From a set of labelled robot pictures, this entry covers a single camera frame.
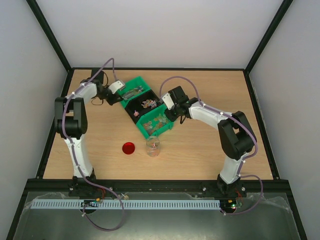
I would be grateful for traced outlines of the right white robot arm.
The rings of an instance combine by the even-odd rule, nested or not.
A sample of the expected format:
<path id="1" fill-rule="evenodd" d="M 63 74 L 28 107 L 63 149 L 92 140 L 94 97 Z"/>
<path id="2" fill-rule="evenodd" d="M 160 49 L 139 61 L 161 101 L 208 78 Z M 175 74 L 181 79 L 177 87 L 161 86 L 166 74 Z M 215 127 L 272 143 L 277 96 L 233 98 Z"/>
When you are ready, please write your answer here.
<path id="1" fill-rule="evenodd" d="M 241 178 L 241 169 L 249 153 L 257 146 L 257 138 L 246 115 L 237 111 L 224 112 L 213 108 L 197 97 L 189 98 L 181 86 L 161 96 L 166 106 L 165 115 L 169 120 L 185 118 L 201 121 L 218 131 L 221 148 L 225 154 L 223 168 L 217 176 L 217 189 L 229 196 L 236 189 Z"/>

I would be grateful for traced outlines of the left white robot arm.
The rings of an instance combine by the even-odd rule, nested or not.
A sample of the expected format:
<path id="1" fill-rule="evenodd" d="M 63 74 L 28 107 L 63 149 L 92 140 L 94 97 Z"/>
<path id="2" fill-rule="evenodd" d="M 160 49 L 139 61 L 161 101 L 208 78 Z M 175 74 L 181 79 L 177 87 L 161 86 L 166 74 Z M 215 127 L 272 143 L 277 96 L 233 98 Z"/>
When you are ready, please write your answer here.
<path id="1" fill-rule="evenodd" d="M 93 76 L 83 79 L 69 95 L 54 101 L 54 128 L 64 139 L 73 165 L 69 195 L 97 198 L 99 202 L 106 196 L 106 189 L 95 183 L 95 170 L 88 156 L 85 140 L 88 130 L 86 104 L 98 98 L 112 106 L 123 100 L 118 91 L 125 87 L 125 83 L 118 79 L 104 85 L 104 79 L 100 77 L 103 75 L 103 71 L 97 71 Z"/>

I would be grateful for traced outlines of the green bin star candies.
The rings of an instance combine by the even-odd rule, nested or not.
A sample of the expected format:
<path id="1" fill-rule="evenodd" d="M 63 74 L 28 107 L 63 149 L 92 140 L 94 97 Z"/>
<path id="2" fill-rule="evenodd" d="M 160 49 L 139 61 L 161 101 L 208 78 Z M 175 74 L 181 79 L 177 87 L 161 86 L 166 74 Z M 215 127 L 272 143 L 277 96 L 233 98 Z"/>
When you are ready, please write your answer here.
<path id="1" fill-rule="evenodd" d="M 165 115 L 166 109 L 167 107 L 164 104 L 160 105 L 138 120 L 136 126 L 145 139 L 148 139 L 150 136 L 158 137 L 173 128 L 174 122 L 169 120 Z"/>

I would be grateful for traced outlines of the metal candy scoop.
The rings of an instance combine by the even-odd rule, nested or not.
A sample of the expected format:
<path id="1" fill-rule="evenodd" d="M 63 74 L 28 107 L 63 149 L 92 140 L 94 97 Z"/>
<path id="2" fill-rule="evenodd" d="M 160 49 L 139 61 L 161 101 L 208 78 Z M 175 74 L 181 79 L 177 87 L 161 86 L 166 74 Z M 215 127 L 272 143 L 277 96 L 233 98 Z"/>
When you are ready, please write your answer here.
<path id="1" fill-rule="evenodd" d="M 122 95 L 123 100 L 129 100 L 130 98 L 135 96 L 134 91 L 127 91 Z"/>

